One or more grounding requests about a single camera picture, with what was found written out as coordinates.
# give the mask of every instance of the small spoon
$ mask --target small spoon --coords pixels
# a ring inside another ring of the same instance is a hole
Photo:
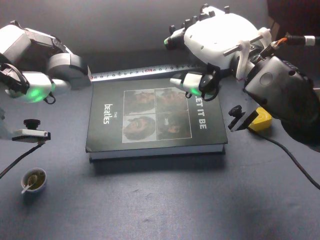
[[[28,185],[22,190],[21,194],[24,194],[25,191],[27,191],[29,188],[31,188],[38,180],[38,176],[37,175],[31,175],[28,178]]]

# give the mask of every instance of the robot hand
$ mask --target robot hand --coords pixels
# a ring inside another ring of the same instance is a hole
[[[290,36],[272,42],[270,30],[256,29],[245,18],[207,4],[200,15],[186,19],[181,29],[169,28],[171,36],[164,44],[168,50],[187,49],[206,65],[202,73],[176,74],[170,82],[191,95],[213,100],[219,81],[233,75],[247,96],[246,111],[234,107],[229,114],[233,131],[246,129],[258,116],[257,103],[295,140],[310,147],[320,146],[320,101],[313,82],[299,69],[273,53],[283,44],[320,45],[314,36]]]
[[[56,95],[90,86],[91,72],[87,63],[57,37],[22,28],[12,21],[0,28],[1,83],[15,100],[54,104]],[[0,139],[30,143],[50,139],[50,133],[30,127],[29,122],[38,122],[35,119],[25,120],[28,129],[15,132],[8,130],[4,119],[0,108]]]

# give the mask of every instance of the cup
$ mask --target cup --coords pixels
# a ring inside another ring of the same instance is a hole
[[[38,186],[36,189],[28,189],[27,192],[28,193],[37,193],[40,192],[41,190],[43,190],[46,186],[47,183],[47,173],[45,170],[43,170],[42,168],[32,168],[29,171],[27,171],[23,177],[21,178],[21,186],[24,189],[27,185],[28,185],[28,179],[31,177],[31,175],[37,175],[38,176],[38,181],[41,181],[42,184],[40,186]]]

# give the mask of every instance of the tape measure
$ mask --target tape measure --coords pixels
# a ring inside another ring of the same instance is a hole
[[[91,81],[92,82],[113,81],[118,79],[136,78],[136,77],[143,77],[148,75],[181,72],[185,70],[195,70],[198,68],[199,66],[196,64],[179,64],[179,65],[151,66],[151,67],[134,68],[134,69],[120,70],[120,71],[102,72],[102,73],[92,73]]]

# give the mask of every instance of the table surface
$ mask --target table surface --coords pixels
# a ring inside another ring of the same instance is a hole
[[[20,104],[0,95],[10,127],[41,120],[52,140],[0,180],[2,240],[314,240],[320,235],[320,192],[279,147],[248,131],[227,130],[225,155],[149,157],[89,163],[85,153],[92,88]],[[228,111],[244,103],[235,80],[219,94]],[[268,135],[287,146],[320,182],[320,155],[291,139],[274,120]],[[0,140],[0,169],[32,147]],[[31,168],[47,186],[21,195]]]

